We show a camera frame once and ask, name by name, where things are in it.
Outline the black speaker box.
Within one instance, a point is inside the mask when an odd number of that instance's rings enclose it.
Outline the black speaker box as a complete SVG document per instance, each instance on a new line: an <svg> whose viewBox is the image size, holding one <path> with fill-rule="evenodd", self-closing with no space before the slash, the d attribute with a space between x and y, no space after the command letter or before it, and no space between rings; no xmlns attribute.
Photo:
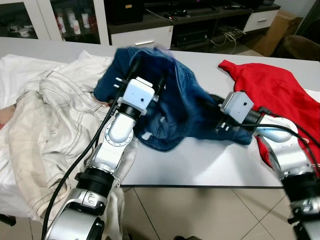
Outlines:
<svg viewBox="0 0 320 240"><path fill-rule="evenodd" d="M143 21L144 0L103 0L106 21L110 25L127 25Z"/></svg>

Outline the small white cabinet drawer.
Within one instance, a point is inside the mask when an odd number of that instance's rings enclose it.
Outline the small white cabinet drawer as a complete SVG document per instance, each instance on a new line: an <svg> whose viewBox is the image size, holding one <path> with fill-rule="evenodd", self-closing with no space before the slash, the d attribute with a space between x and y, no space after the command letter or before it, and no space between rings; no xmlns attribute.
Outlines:
<svg viewBox="0 0 320 240"><path fill-rule="evenodd" d="M263 28L269 28L279 10L261 11L250 14L244 26L243 32L250 32L254 30L260 30Z"/></svg>

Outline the blue denim jacket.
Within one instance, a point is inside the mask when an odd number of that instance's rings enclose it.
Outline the blue denim jacket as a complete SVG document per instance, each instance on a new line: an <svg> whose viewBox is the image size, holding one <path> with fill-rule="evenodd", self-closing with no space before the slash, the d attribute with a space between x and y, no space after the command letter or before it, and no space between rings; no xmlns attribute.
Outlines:
<svg viewBox="0 0 320 240"><path fill-rule="evenodd" d="M112 63L94 87L96 100L110 102L115 98L116 78L125 77L135 58L142 60L137 77L156 84L160 77L167 76L162 96L149 104L147 113L135 124L134 134L141 144L166 153L186 137L243 146L252 142L252 133L238 126L230 132L215 130L223 117L220 107L210 106L210 94L199 85L195 74L168 51L138 46L117 48Z"/></svg>

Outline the white TV cabinet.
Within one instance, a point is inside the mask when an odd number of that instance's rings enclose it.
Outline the white TV cabinet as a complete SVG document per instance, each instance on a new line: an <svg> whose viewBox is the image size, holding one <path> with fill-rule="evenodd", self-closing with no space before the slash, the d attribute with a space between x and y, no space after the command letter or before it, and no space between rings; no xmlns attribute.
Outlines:
<svg viewBox="0 0 320 240"><path fill-rule="evenodd" d="M0 37L110 45L112 34L172 26L172 37L206 31L208 40L171 50L194 50L269 30L244 32L252 13L279 10L272 0L144 0L142 22L114 25L104 0L0 0Z"/></svg>

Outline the black AV receiver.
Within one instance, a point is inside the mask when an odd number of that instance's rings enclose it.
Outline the black AV receiver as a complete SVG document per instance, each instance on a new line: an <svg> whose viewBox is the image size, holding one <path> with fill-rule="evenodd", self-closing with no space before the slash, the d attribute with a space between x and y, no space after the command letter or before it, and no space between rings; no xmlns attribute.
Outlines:
<svg viewBox="0 0 320 240"><path fill-rule="evenodd" d="M184 47L192 44L206 42L209 39L209 34L206 30L197 30L191 32L181 32L174 34L171 40L172 47Z"/></svg>

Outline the tall cardboard box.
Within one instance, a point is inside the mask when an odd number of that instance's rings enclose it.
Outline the tall cardboard box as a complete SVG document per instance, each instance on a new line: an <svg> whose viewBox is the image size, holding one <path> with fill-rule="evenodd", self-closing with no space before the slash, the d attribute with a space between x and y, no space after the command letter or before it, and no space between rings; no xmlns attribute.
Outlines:
<svg viewBox="0 0 320 240"><path fill-rule="evenodd" d="M294 35L304 18L284 10L278 10L269 30L253 39L250 48L263 57L270 57L281 40Z"/></svg>

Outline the red shirt white trim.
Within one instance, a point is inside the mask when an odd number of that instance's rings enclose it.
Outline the red shirt white trim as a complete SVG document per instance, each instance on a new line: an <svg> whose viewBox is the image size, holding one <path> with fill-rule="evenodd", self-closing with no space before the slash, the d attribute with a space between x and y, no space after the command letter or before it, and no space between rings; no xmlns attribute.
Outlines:
<svg viewBox="0 0 320 240"><path fill-rule="evenodd" d="M249 96L254 110L263 106L306 130L300 135L309 143L313 155L320 157L320 147L310 140L320 139L320 103L301 87L290 71L260 62L235 64L227 60L218 67L234 80L234 91Z"/></svg>

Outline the wide white cabinet drawer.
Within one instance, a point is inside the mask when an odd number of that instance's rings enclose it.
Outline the wide white cabinet drawer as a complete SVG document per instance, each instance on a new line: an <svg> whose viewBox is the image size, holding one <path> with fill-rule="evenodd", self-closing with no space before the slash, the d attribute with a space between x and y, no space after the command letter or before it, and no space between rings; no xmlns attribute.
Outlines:
<svg viewBox="0 0 320 240"><path fill-rule="evenodd" d="M172 26L133 30L130 32L111 34L110 43L115 47L153 47L158 45L170 47L172 34Z"/></svg>

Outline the cream trousers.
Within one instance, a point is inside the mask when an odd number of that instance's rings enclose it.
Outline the cream trousers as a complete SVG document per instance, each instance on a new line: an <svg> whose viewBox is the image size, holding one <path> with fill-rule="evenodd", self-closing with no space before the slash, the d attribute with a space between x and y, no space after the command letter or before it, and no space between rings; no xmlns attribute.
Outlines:
<svg viewBox="0 0 320 240"><path fill-rule="evenodd" d="M84 51L69 63L46 61L9 106L7 140L14 178L27 204L44 222L58 183L98 130L109 108L94 97L112 57Z"/></svg>

